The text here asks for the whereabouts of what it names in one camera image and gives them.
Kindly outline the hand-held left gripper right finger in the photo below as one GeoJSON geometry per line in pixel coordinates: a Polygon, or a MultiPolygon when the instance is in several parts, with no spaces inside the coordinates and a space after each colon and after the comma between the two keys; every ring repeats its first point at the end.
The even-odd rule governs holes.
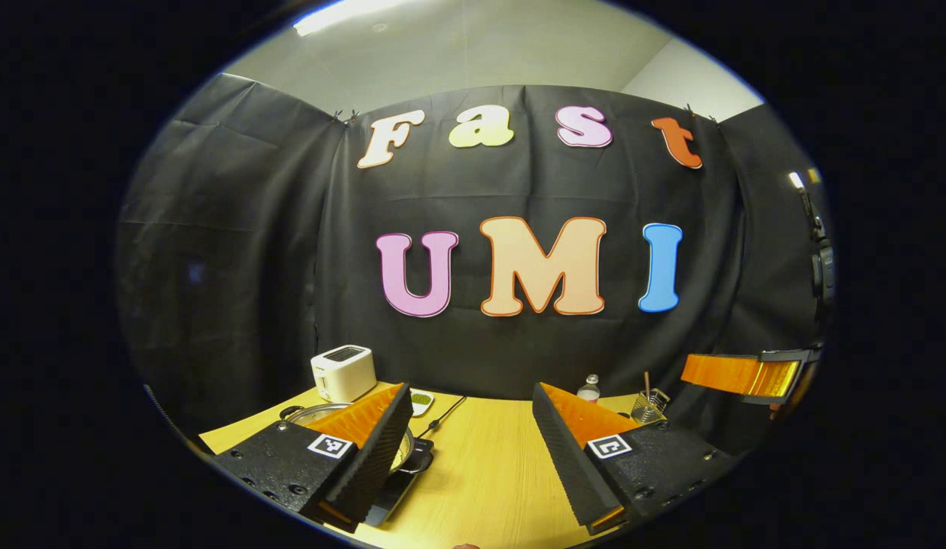
{"type": "Polygon", "coordinates": [[[546,383],[533,418],[588,534],[654,520],[727,475],[737,458],[666,418],[648,423],[546,383]]]}

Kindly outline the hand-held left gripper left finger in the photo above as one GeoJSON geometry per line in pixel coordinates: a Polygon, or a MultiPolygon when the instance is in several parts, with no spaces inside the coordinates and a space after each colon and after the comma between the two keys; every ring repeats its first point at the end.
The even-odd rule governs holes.
{"type": "Polygon", "coordinates": [[[308,426],[278,420],[214,462],[282,507],[352,532],[385,485],[411,416],[410,385],[396,384],[308,426]]]}

